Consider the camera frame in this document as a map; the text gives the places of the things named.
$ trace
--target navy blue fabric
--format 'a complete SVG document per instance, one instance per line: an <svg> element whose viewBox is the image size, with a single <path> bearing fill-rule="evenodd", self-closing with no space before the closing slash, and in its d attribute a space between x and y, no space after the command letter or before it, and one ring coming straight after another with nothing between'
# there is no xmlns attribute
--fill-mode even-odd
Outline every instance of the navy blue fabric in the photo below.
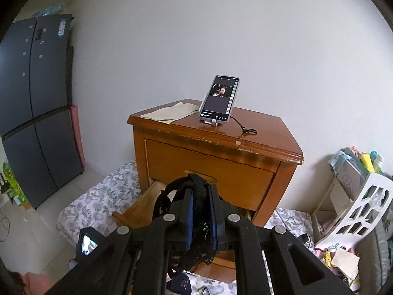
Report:
<svg viewBox="0 0 393 295"><path fill-rule="evenodd" d="M180 273L167 282L167 289L180 295L191 295L190 279L186 274Z"/></svg>

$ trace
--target paper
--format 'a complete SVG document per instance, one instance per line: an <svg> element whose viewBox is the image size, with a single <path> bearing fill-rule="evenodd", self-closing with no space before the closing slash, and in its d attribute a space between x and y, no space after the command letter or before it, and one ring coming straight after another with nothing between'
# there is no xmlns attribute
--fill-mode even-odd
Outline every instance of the paper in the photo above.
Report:
<svg viewBox="0 0 393 295"><path fill-rule="evenodd" d="M170 124L173 121L180 120L188 115L194 114L195 112L198 112L198 110L199 106L191 103L184 104L182 102L179 102L174 106L161 108L157 111L141 115L140 117Z"/></svg>
<svg viewBox="0 0 393 295"><path fill-rule="evenodd" d="M354 280L358 274L359 258L350 252L337 248L331 264L338 267L349 279Z"/></svg>

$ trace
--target small display screen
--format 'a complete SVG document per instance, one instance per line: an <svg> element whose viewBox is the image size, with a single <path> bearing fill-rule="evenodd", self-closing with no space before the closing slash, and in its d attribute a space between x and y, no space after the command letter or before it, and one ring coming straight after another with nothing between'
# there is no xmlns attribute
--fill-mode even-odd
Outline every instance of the small display screen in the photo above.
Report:
<svg viewBox="0 0 393 295"><path fill-rule="evenodd" d="M97 243L95 243L90 237L87 235L83 236L82 242L82 253L85 255L89 255L92 250L97 247Z"/></svg>
<svg viewBox="0 0 393 295"><path fill-rule="evenodd" d="M231 76L216 76L201 116L227 121L239 79Z"/></svg>

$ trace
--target drawer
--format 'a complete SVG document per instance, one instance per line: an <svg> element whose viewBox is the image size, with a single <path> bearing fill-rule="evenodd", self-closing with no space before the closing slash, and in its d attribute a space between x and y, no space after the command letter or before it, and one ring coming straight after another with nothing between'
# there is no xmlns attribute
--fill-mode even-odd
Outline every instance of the drawer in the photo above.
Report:
<svg viewBox="0 0 393 295"><path fill-rule="evenodd" d="M198 173L217 185L224 200L248 210L258 210L274 174L153 140L145 144L151 178L168 184L189 172Z"/></svg>

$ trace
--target yellow bottle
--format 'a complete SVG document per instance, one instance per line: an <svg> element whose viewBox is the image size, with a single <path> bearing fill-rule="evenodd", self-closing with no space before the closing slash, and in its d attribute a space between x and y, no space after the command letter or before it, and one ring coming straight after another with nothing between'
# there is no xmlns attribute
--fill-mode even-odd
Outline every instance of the yellow bottle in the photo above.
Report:
<svg viewBox="0 0 393 295"><path fill-rule="evenodd" d="M363 165L366 167L366 169L367 169L369 172L375 172L375 171L374 171L373 164L372 164L372 162L371 162L370 154L364 153L364 154L360 157L360 161L363 163Z"/></svg>

